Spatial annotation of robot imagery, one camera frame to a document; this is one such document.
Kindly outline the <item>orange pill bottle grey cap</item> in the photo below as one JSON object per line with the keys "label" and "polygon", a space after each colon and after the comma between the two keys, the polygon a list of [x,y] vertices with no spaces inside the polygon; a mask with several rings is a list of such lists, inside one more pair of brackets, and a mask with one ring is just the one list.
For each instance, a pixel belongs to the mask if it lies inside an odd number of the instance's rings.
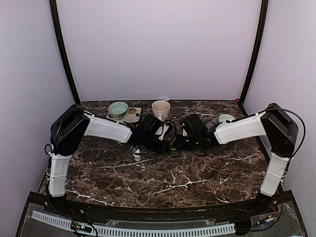
{"label": "orange pill bottle grey cap", "polygon": [[215,122],[215,121],[210,121],[210,122],[208,122],[207,124],[206,124],[206,127],[207,127],[207,129],[210,129],[210,128],[212,128],[213,126],[216,126],[217,125],[217,122]]}

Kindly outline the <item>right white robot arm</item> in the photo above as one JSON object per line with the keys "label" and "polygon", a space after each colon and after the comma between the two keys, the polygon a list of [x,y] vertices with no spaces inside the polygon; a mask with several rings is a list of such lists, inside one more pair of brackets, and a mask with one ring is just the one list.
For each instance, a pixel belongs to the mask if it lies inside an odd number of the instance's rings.
{"label": "right white robot arm", "polygon": [[252,204],[256,214],[263,214],[271,206],[269,197],[276,193],[303,145],[297,142],[299,127],[293,116],[300,119],[298,114],[277,103],[243,118],[220,115],[217,122],[204,123],[198,114],[191,114],[180,120],[182,133],[176,135],[173,146],[180,151],[207,150],[234,141],[266,137],[271,148],[269,164],[260,187],[262,196]]}

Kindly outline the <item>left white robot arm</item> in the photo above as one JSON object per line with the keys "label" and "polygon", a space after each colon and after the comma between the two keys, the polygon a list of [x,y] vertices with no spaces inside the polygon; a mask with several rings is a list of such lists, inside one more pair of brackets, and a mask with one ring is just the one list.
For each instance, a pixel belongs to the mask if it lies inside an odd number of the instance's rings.
{"label": "left white robot arm", "polygon": [[66,215],[70,205],[61,197],[66,192],[68,166],[85,136],[117,141],[132,146],[143,146],[150,152],[165,154],[170,151],[170,140],[164,138],[167,128],[151,114],[138,122],[129,123],[102,118],[79,105],[70,106],[50,128],[48,162],[48,193],[53,197],[50,207],[59,215]]}

